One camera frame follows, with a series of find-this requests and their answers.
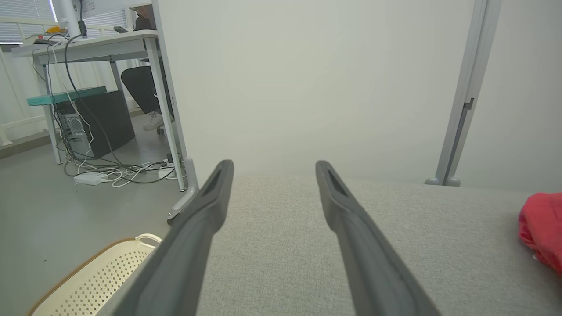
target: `couch cushion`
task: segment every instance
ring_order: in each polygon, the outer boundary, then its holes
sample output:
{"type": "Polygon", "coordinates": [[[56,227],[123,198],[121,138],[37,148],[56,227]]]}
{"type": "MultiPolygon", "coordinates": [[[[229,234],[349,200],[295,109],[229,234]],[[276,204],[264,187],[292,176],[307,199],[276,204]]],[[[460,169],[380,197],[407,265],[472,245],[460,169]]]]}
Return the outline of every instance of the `couch cushion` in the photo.
{"type": "MultiPolygon", "coordinates": [[[[560,315],[519,241],[529,194],[343,179],[443,315],[560,315]]],[[[198,315],[355,315],[313,177],[236,178],[198,315]]]]}

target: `white cable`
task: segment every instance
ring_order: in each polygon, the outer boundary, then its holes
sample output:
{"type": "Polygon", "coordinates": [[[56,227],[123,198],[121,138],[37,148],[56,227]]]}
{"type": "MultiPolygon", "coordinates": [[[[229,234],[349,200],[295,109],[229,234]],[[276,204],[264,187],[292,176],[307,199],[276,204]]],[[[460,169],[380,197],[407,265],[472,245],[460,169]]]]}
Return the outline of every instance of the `white cable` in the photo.
{"type": "Polygon", "coordinates": [[[77,173],[80,173],[80,168],[86,163],[86,161],[88,160],[88,154],[92,151],[92,142],[94,141],[94,134],[92,134],[92,126],[84,119],[84,117],[82,116],[82,114],[78,111],[78,109],[76,108],[76,104],[74,104],[74,101],[72,101],[72,99],[70,98],[70,94],[69,94],[69,90],[66,87],[64,78],[62,77],[62,72],[61,70],[58,68],[58,63],[57,63],[57,54],[55,53],[55,46],[57,45],[61,45],[63,40],[65,40],[66,38],[62,38],[60,41],[58,41],[58,43],[56,43],[55,45],[50,46],[51,47],[51,51],[53,52],[53,57],[55,58],[55,72],[57,73],[58,76],[58,80],[59,82],[62,84],[62,86],[65,89],[66,95],[69,98],[69,102],[72,105],[72,107],[74,108],[74,111],[80,116],[80,118],[82,119],[82,122],[86,123],[86,125],[88,126],[88,129],[90,131],[90,136],[91,136],[91,140],[88,142],[88,151],[86,152],[86,154],[84,155],[84,161],[82,161],[82,163],[78,166],[78,171],[77,173]]]}

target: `desk leg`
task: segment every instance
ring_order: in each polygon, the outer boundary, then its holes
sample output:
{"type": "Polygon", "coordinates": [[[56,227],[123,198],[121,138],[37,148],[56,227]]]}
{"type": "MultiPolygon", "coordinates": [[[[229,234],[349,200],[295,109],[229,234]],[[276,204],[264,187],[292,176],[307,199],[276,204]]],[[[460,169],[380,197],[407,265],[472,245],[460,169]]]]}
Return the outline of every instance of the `desk leg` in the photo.
{"type": "Polygon", "coordinates": [[[180,164],[178,147],[175,142],[174,132],[172,130],[172,122],[170,118],[170,110],[166,100],[166,92],[164,81],[162,80],[162,71],[160,69],[160,59],[158,58],[158,50],[156,49],[156,41],[154,39],[147,39],[146,50],[148,52],[148,60],[150,62],[150,69],[152,70],[152,78],[154,79],[154,86],[156,94],[158,95],[158,103],[160,104],[160,111],[164,119],[164,128],[166,130],[166,137],[168,138],[168,145],[172,154],[176,176],[178,177],[179,191],[184,192],[187,190],[183,181],[182,166],[180,164]]]}
{"type": "MultiPolygon", "coordinates": [[[[47,75],[47,67],[45,65],[41,65],[38,64],[37,62],[35,63],[35,69],[40,69],[43,68],[43,76],[45,78],[45,80],[43,80],[43,78],[41,78],[39,76],[39,74],[37,73],[37,81],[38,81],[38,87],[39,87],[39,91],[41,94],[50,94],[50,90],[49,90],[49,76],[47,75]]],[[[53,153],[55,154],[55,163],[57,165],[62,164],[61,162],[61,154],[57,148],[57,136],[56,136],[56,130],[55,130],[55,118],[53,117],[53,105],[44,105],[43,106],[43,110],[45,111],[45,119],[47,120],[47,128],[49,129],[49,138],[51,139],[51,146],[53,147],[53,153]]]]}
{"type": "Polygon", "coordinates": [[[123,97],[123,102],[125,102],[125,107],[129,109],[127,106],[127,99],[125,98],[125,92],[123,90],[123,84],[121,83],[121,76],[119,75],[119,69],[117,68],[117,64],[114,60],[110,61],[109,64],[111,65],[111,72],[113,73],[113,78],[115,79],[115,84],[117,85],[117,90],[121,92],[121,96],[123,97]]]}

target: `white wall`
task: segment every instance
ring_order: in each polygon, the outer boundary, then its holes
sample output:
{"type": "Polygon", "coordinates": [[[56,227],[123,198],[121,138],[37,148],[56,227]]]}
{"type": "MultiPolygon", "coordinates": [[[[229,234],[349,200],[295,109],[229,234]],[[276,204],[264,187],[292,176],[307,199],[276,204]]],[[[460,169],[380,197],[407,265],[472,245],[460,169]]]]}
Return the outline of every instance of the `white wall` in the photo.
{"type": "Polygon", "coordinates": [[[472,1],[159,6],[200,181],[221,159],[237,175],[312,175],[318,159],[353,178],[435,174],[472,1]]]}
{"type": "Polygon", "coordinates": [[[504,1],[456,176],[463,187],[562,191],[562,2],[504,1]]]}

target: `white basket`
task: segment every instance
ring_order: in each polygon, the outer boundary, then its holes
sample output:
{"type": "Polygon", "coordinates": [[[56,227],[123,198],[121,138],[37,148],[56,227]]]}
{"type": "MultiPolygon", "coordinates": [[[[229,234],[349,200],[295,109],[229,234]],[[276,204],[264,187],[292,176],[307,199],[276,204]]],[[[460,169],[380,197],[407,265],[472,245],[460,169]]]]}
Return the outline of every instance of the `white basket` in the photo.
{"type": "Polygon", "coordinates": [[[101,307],[155,248],[158,236],[142,234],[107,246],[86,261],[35,304],[28,316],[96,315],[101,307]]]}

